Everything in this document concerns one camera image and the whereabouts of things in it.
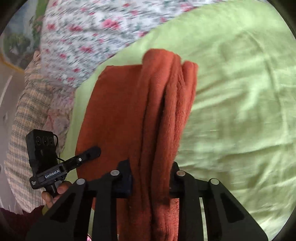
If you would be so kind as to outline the person left hand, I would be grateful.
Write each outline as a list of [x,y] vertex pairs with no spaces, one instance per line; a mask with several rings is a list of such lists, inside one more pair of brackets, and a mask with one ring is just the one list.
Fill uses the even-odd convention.
[[42,199],[45,201],[47,208],[50,209],[71,185],[72,183],[69,181],[64,181],[63,183],[61,183],[57,188],[58,195],[55,197],[53,197],[50,193],[43,191]]

